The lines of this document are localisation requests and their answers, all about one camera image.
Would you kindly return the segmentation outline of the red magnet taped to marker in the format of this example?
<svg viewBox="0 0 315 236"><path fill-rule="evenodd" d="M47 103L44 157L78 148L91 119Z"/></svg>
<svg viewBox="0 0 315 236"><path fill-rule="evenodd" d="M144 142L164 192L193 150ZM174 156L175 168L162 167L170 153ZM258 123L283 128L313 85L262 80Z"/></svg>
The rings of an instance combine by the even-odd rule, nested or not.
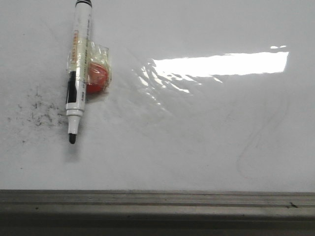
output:
<svg viewBox="0 0 315 236"><path fill-rule="evenodd" d="M87 94L103 93L112 80L109 49L90 41L88 52Z"/></svg>

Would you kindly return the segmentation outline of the white black whiteboard marker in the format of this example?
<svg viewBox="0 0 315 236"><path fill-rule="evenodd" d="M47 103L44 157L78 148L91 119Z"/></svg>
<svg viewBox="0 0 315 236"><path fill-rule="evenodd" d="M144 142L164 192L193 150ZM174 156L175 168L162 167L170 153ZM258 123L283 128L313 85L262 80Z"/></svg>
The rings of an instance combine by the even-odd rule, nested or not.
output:
<svg viewBox="0 0 315 236"><path fill-rule="evenodd" d="M68 120L69 142L74 144L86 103L87 78L90 63L92 2L78 0L75 4L72 45L68 59L69 80L65 113Z"/></svg>

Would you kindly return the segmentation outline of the white whiteboard surface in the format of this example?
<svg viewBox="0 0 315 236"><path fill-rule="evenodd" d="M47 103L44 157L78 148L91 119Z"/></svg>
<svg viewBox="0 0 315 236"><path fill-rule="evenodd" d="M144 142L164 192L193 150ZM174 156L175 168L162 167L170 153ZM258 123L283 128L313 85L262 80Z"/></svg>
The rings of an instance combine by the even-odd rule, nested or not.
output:
<svg viewBox="0 0 315 236"><path fill-rule="evenodd" d="M93 1L112 81L72 145L74 6L0 3L2 189L314 191L314 1Z"/></svg>

